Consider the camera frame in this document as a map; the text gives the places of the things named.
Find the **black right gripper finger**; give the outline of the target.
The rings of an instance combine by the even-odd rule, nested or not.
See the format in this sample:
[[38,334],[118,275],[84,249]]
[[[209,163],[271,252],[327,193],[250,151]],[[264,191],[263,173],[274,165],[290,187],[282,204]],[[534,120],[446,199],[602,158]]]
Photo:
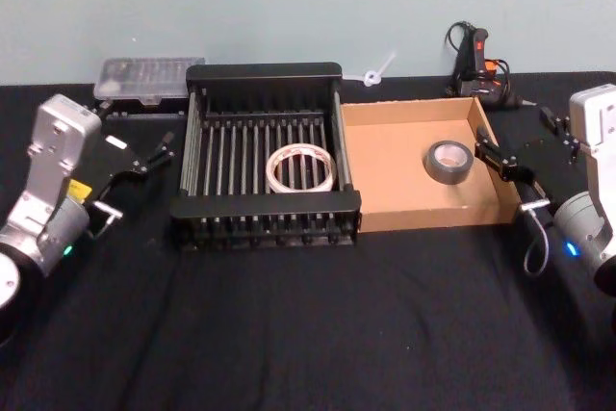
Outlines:
[[495,171],[502,181],[517,179],[517,158],[496,145],[484,126],[475,130],[475,157]]
[[580,142],[571,132],[571,119],[569,116],[558,116],[550,108],[542,106],[539,118],[543,126],[552,133],[567,153],[568,161],[578,159]]

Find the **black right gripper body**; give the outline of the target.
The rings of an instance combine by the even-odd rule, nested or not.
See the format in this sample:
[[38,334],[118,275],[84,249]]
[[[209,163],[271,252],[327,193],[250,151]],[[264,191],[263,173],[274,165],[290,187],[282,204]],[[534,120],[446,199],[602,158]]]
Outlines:
[[522,173],[517,181],[530,185],[541,198],[550,201],[555,213],[567,200],[587,192],[585,163],[572,156],[574,149],[560,140],[527,141],[513,151]]

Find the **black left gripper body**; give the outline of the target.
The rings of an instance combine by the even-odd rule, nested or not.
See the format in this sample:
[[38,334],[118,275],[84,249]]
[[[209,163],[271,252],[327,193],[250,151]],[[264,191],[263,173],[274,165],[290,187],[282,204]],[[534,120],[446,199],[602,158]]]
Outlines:
[[89,216],[86,235],[99,239],[116,221],[123,218],[117,206],[106,202],[105,196],[124,182],[137,183],[145,178],[139,174],[143,160],[127,142],[115,136],[102,136],[85,154],[68,183],[68,196],[79,203]]

